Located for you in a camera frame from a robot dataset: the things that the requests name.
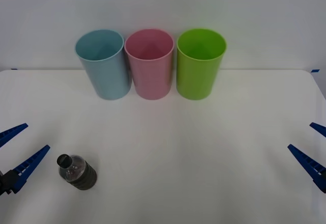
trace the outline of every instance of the white wall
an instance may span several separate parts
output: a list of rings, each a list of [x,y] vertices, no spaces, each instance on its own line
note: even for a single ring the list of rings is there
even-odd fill
[[[0,69],[81,68],[74,44],[110,28],[213,28],[222,68],[326,66],[326,0],[0,0]]]

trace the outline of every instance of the dark bottle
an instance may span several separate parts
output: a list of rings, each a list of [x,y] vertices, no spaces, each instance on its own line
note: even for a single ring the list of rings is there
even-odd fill
[[[79,190],[87,190],[97,180],[95,170],[80,156],[62,154],[57,159],[59,174],[67,182]]]

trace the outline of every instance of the cup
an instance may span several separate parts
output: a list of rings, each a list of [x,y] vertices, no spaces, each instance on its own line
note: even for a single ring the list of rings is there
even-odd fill
[[[131,87],[122,48],[123,37],[112,30],[97,30],[83,35],[75,51],[97,94],[108,100],[125,96]]]
[[[206,98],[227,48],[225,39],[209,29],[191,29],[179,37],[177,47],[179,94],[191,100]]]
[[[156,100],[169,93],[173,48],[173,38],[159,29],[140,30],[127,38],[132,79],[142,98]]]

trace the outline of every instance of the white table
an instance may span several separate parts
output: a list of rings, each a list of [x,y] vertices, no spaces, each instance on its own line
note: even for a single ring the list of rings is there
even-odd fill
[[[0,131],[29,127],[0,149],[6,172],[51,146],[2,224],[325,223],[326,195],[287,149],[326,165],[326,102],[300,70],[221,70],[201,101],[148,101],[134,88],[106,101],[84,71],[0,73]],[[83,156],[98,182],[64,182],[62,153]]]

